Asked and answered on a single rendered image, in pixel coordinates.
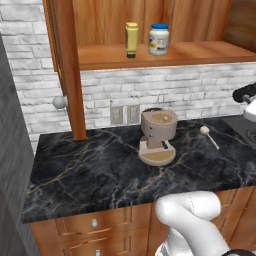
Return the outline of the black hob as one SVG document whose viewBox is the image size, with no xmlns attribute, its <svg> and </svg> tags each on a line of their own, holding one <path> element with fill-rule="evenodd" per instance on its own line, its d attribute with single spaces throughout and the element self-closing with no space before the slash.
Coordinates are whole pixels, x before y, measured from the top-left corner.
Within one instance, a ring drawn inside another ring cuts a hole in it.
<svg viewBox="0 0 256 256">
<path fill-rule="evenodd" d="M 224 121 L 256 150 L 256 122 L 243 116 L 224 117 Z"/>
</svg>

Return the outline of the grey wall outlet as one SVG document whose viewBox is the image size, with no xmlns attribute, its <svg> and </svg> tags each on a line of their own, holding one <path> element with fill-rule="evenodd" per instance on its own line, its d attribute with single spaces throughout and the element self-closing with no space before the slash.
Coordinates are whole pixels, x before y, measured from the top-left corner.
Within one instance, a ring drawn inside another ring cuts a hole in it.
<svg viewBox="0 0 256 256">
<path fill-rule="evenodd" d="M 140 116 L 140 106 L 139 105 L 128 105 L 127 106 L 127 122 L 128 123 L 138 123 Z"/>
<path fill-rule="evenodd" d="M 122 106 L 110 107 L 110 123 L 112 125 L 123 123 L 123 107 Z"/>
</svg>

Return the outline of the white jar with blue lid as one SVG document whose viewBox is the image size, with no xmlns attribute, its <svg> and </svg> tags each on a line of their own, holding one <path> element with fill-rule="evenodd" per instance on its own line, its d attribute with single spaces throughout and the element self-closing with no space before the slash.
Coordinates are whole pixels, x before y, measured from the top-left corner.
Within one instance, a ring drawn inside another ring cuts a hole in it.
<svg viewBox="0 0 256 256">
<path fill-rule="evenodd" d="M 168 51 L 168 25 L 156 23 L 151 25 L 148 38 L 148 52 L 153 56 L 163 56 Z"/>
</svg>

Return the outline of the round silver door knob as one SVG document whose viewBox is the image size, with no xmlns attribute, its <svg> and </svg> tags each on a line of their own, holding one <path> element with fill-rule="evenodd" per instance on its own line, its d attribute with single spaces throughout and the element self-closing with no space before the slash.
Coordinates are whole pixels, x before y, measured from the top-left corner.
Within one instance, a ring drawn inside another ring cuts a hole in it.
<svg viewBox="0 0 256 256">
<path fill-rule="evenodd" d="M 68 99 L 66 96 L 56 96 L 53 99 L 53 106 L 56 109 L 64 109 L 68 107 Z"/>
</svg>

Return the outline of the wooden cabinet door with knob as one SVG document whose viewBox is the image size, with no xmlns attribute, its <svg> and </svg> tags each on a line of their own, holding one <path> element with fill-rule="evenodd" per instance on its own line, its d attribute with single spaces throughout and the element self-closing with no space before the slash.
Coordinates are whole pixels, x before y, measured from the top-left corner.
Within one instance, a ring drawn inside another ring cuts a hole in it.
<svg viewBox="0 0 256 256">
<path fill-rule="evenodd" d="M 80 80 L 75 20 L 72 0 L 42 0 L 54 70 L 62 94 L 67 97 L 67 112 L 75 140 L 85 140 L 86 124 Z"/>
</svg>

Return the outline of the wooden base cupboard door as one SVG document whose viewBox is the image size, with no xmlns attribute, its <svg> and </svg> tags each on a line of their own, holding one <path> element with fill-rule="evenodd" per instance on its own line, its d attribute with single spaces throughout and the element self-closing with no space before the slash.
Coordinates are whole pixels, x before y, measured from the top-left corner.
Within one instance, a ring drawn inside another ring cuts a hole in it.
<svg viewBox="0 0 256 256">
<path fill-rule="evenodd" d="M 212 220 L 232 249 L 256 251 L 256 186 L 217 192 L 221 214 Z"/>
</svg>

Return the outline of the wooden drawer front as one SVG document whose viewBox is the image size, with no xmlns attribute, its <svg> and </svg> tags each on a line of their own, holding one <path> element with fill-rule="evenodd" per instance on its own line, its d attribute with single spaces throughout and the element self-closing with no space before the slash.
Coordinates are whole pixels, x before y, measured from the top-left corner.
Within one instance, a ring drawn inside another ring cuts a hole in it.
<svg viewBox="0 0 256 256">
<path fill-rule="evenodd" d="M 144 256 L 147 251 L 148 229 L 108 234 L 105 237 L 84 239 L 63 249 L 65 256 Z"/>
<path fill-rule="evenodd" d="M 119 232 L 149 226 L 151 204 L 128 206 L 56 219 L 60 236 L 80 235 L 89 237 L 107 232 Z M 98 226 L 92 227 L 92 220 L 98 220 Z"/>
</svg>

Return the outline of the wooden spoon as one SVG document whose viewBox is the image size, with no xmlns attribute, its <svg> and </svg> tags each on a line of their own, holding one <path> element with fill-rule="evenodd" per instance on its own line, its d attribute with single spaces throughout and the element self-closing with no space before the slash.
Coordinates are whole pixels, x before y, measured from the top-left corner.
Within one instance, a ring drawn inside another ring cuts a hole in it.
<svg viewBox="0 0 256 256">
<path fill-rule="evenodd" d="M 217 143 L 214 141 L 214 139 L 211 137 L 210 135 L 210 130 L 207 126 L 202 126 L 200 128 L 200 132 L 203 134 L 203 135 L 206 135 L 210 141 L 212 142 L 212 144 L 215 146 L 216 149 L 219 149 L 219 146 L 217 145 Z"/>
</svg>

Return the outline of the beige coffee machine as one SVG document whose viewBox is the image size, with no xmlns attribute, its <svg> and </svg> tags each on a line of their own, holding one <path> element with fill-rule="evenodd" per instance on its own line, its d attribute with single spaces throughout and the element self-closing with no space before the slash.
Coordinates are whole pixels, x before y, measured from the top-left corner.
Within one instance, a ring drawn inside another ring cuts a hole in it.
<svg viewBox="0 0 256 256">
<path fill-rule="evenodd" d="M 138 156 L 151 166 L 164 166 L 176 157 L 176 149 L 170 144 L 175 137 L 178 118 L 172 110 L 146 109 L 141 114 L 141 129 Z"/>
</svg>

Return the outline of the yellow mustard bottle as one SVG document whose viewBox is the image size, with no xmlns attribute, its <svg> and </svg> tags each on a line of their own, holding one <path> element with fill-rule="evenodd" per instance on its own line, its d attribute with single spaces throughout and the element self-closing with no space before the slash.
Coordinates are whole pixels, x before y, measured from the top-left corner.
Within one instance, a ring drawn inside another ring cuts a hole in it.
<svg viewBox="0 0 256 256">
<path fill-rule="evenodd" d="M 134 58 L 138 45 L 138 25 L 135 22 L 127 22 L 125 27 L 125 49 L 128 58 Z"/>
</svg>

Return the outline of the wooden wall cabinet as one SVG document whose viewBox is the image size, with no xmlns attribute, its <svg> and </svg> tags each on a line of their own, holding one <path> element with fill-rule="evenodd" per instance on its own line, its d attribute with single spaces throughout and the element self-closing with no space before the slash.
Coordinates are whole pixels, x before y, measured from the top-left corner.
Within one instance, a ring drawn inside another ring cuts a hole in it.
<svg viewBox="0 0 256 256">
<path fill-rule="evenodd" d="M 252 41 L 228 36 L 235 0 L 73 0 L 82 70 L 256 61 Z M 125 49 L 127 22 L 138 25 L 134 58 Z M 169 26 L 168 52 L 148 53 L 151 25 Z"/>
</svg>

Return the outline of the grey fridge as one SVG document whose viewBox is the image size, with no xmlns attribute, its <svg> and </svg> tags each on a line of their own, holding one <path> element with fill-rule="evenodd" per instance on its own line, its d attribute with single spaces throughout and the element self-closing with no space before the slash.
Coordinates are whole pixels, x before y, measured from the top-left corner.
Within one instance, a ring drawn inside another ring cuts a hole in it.
<svg viewBox="0 0 256 256">
<path fill-rule="evenodd" d="M 40 256 L 21 222 L 34 154 L 0 35 L 0 256 Z"/>
</svg>

